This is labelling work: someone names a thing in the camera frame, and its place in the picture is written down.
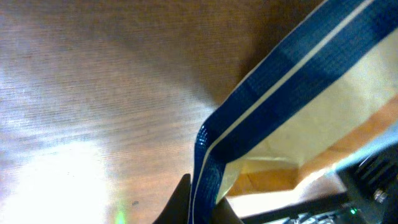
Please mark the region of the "yellow snack bag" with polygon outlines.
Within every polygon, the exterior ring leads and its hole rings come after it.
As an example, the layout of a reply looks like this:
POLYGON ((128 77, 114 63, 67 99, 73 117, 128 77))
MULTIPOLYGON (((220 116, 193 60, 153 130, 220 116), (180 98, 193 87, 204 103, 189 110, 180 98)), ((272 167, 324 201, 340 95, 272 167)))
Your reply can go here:
POLYGON ((203 123, 189 223, 397 143, 397 2, 324 1, 203 123))

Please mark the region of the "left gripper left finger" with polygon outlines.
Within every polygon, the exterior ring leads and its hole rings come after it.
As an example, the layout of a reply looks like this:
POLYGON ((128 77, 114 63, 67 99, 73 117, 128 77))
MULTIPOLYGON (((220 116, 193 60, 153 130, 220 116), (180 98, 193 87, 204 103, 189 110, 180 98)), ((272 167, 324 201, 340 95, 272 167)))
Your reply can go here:
POLYGON ((166 206, 153 224, 187 224, 190 190, 191 175, 184 174, 166 206))

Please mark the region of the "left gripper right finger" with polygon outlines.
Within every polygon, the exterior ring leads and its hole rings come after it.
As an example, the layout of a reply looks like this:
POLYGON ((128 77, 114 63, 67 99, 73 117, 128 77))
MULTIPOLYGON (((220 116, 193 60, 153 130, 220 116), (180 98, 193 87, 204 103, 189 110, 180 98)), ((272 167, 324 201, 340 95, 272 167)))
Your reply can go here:
POLYGON ((211 214, 211 224, 243 224, 226 198, 219 201, 211 214))

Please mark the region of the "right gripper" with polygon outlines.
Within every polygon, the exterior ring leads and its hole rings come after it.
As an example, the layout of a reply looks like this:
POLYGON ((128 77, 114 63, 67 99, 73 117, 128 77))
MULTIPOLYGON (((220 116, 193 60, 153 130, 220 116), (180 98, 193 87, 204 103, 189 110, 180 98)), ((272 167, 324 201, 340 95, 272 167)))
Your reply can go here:
POLYGON ((397 224, 397 144, 337 174, 345 192, 253 215, 243 222, 397 224))

